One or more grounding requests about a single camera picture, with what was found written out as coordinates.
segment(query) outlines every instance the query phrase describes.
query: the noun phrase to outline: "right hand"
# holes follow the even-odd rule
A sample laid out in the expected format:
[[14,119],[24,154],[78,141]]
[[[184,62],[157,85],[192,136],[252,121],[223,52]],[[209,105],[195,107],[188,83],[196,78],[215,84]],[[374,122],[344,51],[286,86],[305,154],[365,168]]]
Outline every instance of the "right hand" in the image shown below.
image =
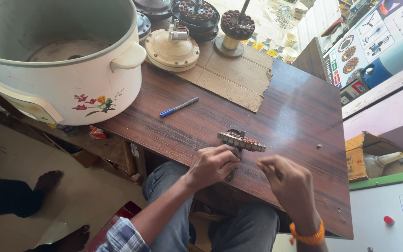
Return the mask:
[[242,164],[240,158],[238,149],[226,144],[200,149],[183,178],[189,188],[196,192],[224,180],[232,170]]
[[259,158],[271,190],[295,223],[300,235],[314,235],[320,228],[316,211],[312,174],[305,167],[279,155]]

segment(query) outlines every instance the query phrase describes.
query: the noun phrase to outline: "red flower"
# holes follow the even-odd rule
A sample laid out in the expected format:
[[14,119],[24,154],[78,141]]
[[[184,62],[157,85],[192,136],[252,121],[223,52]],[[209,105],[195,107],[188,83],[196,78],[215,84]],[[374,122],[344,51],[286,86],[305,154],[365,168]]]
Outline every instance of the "red flower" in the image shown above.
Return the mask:
[[73,108],[75,110],[86,110],[88,107],[85,105],[77,105],[77,108]]
[[85,101],[85,100],[87,100],[87,98],[88,98],[88,97],[85,96],[84,94],[82,94],[81,96],[74,95],[74,99],[79,100],[78,102]]
[[86,101],[85,103],[94,104],[95,102],[96,102],[96,99],[91,99],[90,101]]

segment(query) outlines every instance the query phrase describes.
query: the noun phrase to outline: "wooden tabletop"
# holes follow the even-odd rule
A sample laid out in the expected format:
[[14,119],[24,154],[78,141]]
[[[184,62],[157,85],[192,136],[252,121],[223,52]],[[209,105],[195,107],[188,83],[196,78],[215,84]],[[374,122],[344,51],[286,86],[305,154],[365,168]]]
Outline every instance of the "wooden tabletop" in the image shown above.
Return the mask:
[[[267,146],[266,152],[243,151],[243,165],[232,181],[224,182],[280,207],[256,160],[276,153],[290,158],[312,172],[316,207],[326,229],[353,238],[339,89],[279,60],[272,73],[254,114],[143,63],[136,100],[97,126],[185,165],[191,165],[197,150],[221,144],[218,131],[245,130]],[[193,105],[160,118],[161,112],[197,96]]]

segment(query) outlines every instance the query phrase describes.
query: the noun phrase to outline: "orange bracelet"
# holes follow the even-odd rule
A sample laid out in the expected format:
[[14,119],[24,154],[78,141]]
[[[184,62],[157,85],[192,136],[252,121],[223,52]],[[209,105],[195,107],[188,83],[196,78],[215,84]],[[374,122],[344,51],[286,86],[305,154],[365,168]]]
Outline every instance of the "orange bracelet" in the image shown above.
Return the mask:
[[324,241],[324,226],[323,226],[323,220],[320,222],[320,230],[314,235],[311,236],[300,236],[295,229],[295,224],[292,222],[290,224],[290,231],[292,232],[293,238],[296,240],[310,245],[310,246],[318,246]]

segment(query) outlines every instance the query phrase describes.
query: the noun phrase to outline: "red button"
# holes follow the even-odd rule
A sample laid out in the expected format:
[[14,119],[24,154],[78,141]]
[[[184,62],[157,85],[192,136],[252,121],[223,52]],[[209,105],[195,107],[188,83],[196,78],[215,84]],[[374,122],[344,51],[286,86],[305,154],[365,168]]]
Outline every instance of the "red button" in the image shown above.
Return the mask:
[[390,216],[385,216],[385,217],[383,218],[383,221],[385,221],[385,223],[387,223],[387,224],[394,224],[394,223],[395,223],[395,221],[393,220],[393,218],[391,218]]

